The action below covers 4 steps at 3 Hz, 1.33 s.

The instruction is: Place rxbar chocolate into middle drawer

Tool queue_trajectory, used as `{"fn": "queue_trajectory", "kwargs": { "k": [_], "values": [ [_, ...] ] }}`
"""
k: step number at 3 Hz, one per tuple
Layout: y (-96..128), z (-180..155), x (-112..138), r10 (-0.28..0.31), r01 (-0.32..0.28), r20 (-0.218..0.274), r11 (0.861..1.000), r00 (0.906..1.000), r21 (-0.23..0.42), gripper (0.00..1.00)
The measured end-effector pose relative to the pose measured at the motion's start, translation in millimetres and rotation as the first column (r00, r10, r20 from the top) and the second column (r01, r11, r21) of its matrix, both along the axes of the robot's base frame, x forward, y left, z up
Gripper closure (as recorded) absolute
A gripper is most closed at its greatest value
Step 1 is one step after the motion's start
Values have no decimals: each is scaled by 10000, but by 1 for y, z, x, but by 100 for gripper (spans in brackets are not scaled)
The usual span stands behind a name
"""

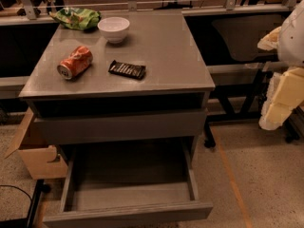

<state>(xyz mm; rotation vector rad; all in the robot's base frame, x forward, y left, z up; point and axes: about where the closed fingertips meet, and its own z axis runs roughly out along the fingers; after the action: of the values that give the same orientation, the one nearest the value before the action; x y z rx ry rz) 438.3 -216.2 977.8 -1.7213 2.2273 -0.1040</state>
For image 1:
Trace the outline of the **cream foam-padded gripper finger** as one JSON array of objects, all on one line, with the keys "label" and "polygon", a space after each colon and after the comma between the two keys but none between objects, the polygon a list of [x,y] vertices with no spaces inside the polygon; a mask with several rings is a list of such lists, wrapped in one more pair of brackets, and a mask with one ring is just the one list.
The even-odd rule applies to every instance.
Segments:
[{"label": "cream foam-padded gripper finger", "polygon": [[276,130],[304,102],[304,68],[290,67],[283,74],[274,73],[261,109],[259,126]]},{"label": "cream foam-padded gripper finger", "polygon": [[280,31],[281,27],[273,29],[270,33],[259,40],[257,47],[267,51],[277,49]]}]

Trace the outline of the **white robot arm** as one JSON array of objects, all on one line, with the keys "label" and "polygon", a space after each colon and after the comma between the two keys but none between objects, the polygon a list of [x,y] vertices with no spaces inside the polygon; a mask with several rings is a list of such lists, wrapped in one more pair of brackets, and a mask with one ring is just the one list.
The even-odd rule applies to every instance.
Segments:
[{"label": "white robot arm", "polygon": [[304,1],[280,27],[264,36],[257,47],[276,49],[278,60],[288,66],[284,73],[273,75],[259,119],[262,129],[276,130],[304,102]]}]

